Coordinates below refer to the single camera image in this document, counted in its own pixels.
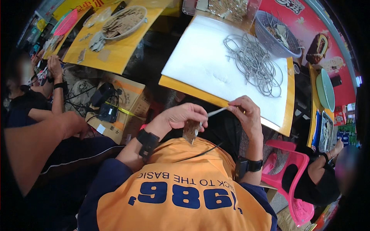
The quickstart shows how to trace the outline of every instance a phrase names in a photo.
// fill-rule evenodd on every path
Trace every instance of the black shirt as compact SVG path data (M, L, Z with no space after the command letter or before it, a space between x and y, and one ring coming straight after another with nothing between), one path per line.
M315 185L308 175L307 166L297 183L294 197L317 206L327 206L336 201L340 195L340 191L335 178L335 171L327 163L324 165L324 169L323 176L318 184Z
M46 97L42 93L33 91L30 86L26 85L20 86L20 89L24 92L24 95L18 96L10 102L9 111L12 109L25 109L29 112L31 108L51 110L51 103L47 102Z

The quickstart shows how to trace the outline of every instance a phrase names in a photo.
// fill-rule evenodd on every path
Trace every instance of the person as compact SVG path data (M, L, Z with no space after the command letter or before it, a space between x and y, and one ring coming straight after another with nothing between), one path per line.
M15 57L15 69L10 72L7 80L9 97L12 100L6 127L23 128L62 115L64 89L60 87L63 83L63 72L59 58L56 55L49 57L48 69L52 79L49 78L43 86L20 86L22 79L26 79L31 73L31 70L28 70L30 59L23 51ZM47 101L51 93L52 104ZM82 117L79 121L86 123ZM41 143L24 141L20 144L33 149L40 148L37 145L49 145L48 139L39 136L37 131L30 136L37 137ZM53 147L51 152L47 152L47 160L38 162L38 165L42 164L42 168L37 170L37 180L29 182L32 187L21 191L28 207L45 230L73 230L77 226L75 215L101 162L106 158L115 157L118 153L114 150L121 150L123 147L117 146L112 139L105 136L86 139L84 136L70 136Z
M294 198L301 199L305 202L317 206L327 206L336 201L340 194L346 195L348 187L340 188L340 180L336 178L336 171L333 168L338 154L343 149L343 142L340 138L335 147L326 153L316 158L316 160L309 160L309 163L300 177L296 189L294 191ZM263 173L268 173L276 162L276 155L271 154L265 165L267 170ZM289 165L283 176L282 188L289 192L290 185L298 171L295 165Z
M29 116L35 120L44 119L51 113L61 114L64 104L63 71L58 56L49 57L48 70L50 76L43 86L24 85L29 79L34 79L33 76L36 76L36 73L28 54L23 50L16 50L11 57L6 80L5 108L9 112L12 109L27 110ZM53 105L47 102L51 93L54 97Z
M248 162L262 163L259 107L242 96L228 110L249 137ZM190 145L174 138L153 150L188 120L203 122L200 132L208 129L206 110L184 103L163 111L102 164L79 211L79 231L276 230L276 214L259 186L262 165L236 182L232 157L208 140L197 137Z
M101 163L123 148L108 137L84 139L87 130L71 111L4 130L11 171L42 230L77 228L75 216Z

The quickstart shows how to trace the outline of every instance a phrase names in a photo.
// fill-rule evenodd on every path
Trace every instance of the metal tray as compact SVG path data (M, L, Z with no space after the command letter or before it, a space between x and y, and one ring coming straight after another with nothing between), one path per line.
M334 122L329 115L323 111L321 118L321 132L319 142L319 152L328 152L333 141Z

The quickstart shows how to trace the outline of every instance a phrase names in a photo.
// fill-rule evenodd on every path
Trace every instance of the person's left hand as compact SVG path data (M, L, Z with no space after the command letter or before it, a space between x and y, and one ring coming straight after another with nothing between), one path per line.
M197 104L184 103L159 114L145 127L145 131L162 139L172 129L183 128L185 122L190 119L203 123L200 132L204 132L204 128L208 127L206 110Z
M63 70L60 65L59 56L51 55L47 60L48 70L54 79L61 79Z
M44 49L42 49L41 51L39 51L36 55L35 55L35 57L31 60L31 62L32 62L32 66L33 67L35 67L38 63L39 63L39 61L41 60L41 58L42 58L42 56L44 55Z

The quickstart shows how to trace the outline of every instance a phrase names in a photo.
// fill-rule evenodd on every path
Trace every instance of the yellow strap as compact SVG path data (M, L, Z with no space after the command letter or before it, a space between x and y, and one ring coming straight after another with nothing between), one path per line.
M108 103L107 101L106 101L105 103L107 103L107 104L109 104L109 105L112 105L113 107L118 108L118 110L122 111L122 112L123 112L123 113L125 113L125 114L131 115L131 116L135 116L135 117L137 117L137 118L139 118L139 119L142 119L142 120L146 120L146 118L143 118L143 117L137 116L137 115L135 115L135 114L133 114L133 113L129 112L128 110L125 110L125 109L123 109L123 108L117 107L117 106L115 106L115 105L113 105L113 104L111 104L111 103Z

